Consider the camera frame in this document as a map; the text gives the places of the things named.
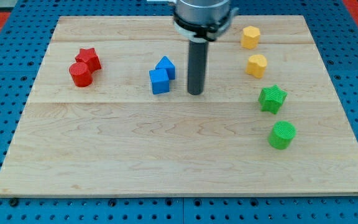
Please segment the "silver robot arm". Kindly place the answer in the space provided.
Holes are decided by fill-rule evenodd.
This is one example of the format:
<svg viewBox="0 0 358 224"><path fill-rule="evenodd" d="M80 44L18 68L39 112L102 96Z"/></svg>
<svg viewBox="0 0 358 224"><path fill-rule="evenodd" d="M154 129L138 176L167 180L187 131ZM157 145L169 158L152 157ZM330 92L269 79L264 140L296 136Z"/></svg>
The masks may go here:
<svg viewBox="0 0 358 224"><path fill-rule="evenodd" d="M150 3L173 6L175 30L196 43L216 41L239 13L231 0L151 0Z"/></svg>

